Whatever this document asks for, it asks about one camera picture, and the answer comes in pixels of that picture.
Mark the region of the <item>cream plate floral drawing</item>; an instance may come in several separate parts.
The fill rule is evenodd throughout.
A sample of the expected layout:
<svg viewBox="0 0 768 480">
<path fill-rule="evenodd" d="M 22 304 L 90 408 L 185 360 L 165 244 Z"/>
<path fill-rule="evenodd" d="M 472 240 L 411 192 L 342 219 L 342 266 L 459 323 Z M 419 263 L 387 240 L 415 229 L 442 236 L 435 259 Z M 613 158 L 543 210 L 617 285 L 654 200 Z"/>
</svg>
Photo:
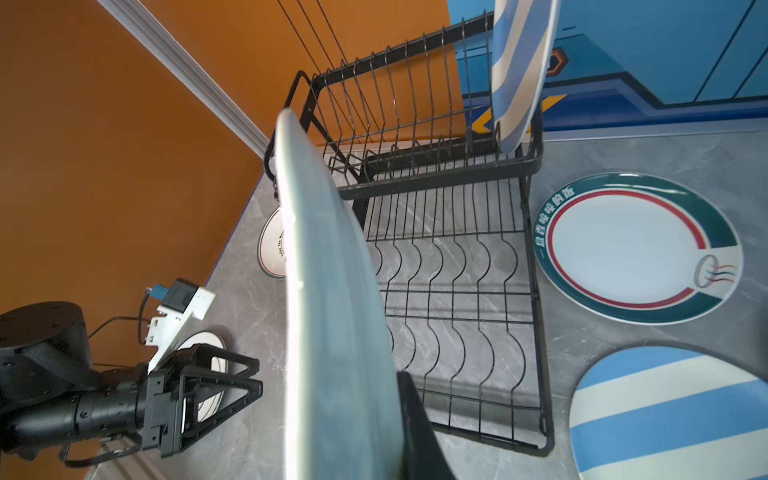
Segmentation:
<svg viewBox="0 0 768 480">
<path fill-rule="evenodd" d="M 285 475 L 398 479 L 404 431 L 382 299 L 360 224 L 296 114 L 277 118 L 285 229 Z"/>
</svg>

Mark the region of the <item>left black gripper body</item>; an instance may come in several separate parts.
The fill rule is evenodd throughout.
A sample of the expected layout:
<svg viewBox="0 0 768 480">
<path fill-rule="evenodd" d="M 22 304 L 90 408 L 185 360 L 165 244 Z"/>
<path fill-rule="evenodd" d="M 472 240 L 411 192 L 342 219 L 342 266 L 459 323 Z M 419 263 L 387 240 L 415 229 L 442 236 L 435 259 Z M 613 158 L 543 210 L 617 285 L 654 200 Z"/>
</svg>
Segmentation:
<svg viewBox="0 0 768 480">
<path fill-rule="evenodd" d="M 179 379 L 168 369 L 154 370 L 148 378 L 142 449 L 157 449 L 162 458 L 177 452 L 181 435 Z"/>
</svg>

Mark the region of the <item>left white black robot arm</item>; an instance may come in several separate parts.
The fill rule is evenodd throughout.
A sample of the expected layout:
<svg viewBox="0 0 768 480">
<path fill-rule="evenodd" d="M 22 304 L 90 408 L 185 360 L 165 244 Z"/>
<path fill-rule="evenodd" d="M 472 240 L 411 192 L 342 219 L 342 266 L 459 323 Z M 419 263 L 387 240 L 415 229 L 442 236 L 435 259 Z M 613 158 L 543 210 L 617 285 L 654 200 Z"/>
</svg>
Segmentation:
<svg viewBox="0 0 768 480">
<path fill-rule="evenodd" d="M 257 359 L 210 345 L 155 369 L 96 371 L 81 308 L 50 301 L 1 316 L 1 450 L 60 447 L 69 468 L 156 449 L 180 453 L 261 398 Z"/>
</svg>

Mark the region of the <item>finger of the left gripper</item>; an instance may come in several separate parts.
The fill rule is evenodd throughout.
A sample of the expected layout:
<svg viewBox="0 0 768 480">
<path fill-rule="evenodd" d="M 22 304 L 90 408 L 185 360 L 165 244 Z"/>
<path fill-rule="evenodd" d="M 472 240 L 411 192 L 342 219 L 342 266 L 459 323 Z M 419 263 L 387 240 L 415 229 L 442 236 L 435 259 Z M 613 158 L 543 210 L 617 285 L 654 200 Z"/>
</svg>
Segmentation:
<svg viewBox="0 0 768 480">
<path fill-rule="evenodd" d="M 263 382 L 229 374 L 182 375 L 173 449 L 186 450 L 263 395 Z"/>
<path fill-rule="evenodd" d="M 173 360 L 179 383 L 185 390 L 197 387 L 260 390 L 255 378 L 260 368 L 257 359 L 208 344 L 177 350 Z"/>
</svg>

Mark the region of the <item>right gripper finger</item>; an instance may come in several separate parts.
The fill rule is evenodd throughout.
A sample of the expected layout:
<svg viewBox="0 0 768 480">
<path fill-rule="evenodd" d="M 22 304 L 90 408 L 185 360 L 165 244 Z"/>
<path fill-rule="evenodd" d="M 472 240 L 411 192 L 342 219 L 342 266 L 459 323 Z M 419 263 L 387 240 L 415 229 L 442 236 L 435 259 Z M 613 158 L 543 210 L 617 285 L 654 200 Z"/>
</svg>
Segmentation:
<svg viewBox="0 0 768 480">
<path fill-rule="evenodd" d="M 404 478 L 454 480 L 411 375 L 398 372 L 397 383 L 404 430 Z"/>
</svg>

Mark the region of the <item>blue white striped plate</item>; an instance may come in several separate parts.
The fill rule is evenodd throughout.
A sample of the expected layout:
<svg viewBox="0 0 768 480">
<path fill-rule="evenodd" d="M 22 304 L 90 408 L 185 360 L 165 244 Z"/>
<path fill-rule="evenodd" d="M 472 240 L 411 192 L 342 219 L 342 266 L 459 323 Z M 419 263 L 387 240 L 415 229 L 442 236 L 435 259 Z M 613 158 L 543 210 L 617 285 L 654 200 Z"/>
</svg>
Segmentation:
<svg viewBox="0 0 768 480">
<path fill-rule="evenodd" d="M 497 0 L 494 9 L 491 101 L 499 151 L 514 153 L 537 108 L 561 2 Z"/>
</svg>

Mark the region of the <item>black wire dish rack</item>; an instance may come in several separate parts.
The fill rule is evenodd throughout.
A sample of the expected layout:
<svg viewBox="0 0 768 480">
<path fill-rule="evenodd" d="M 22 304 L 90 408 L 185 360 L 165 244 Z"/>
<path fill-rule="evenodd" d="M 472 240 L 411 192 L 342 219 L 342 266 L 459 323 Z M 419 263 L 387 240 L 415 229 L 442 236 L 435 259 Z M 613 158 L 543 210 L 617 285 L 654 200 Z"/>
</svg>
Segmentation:
<svg viewBox="0 0 768 480">
<path fill-rule="evenodd" d="M 533 136 L 501 152 L 485 11 L 298 72 L 285 104 L 372 255 L 396 367 L 437 431 L 535 457 L 554 446 L 529 197 Z"/>
</svg>

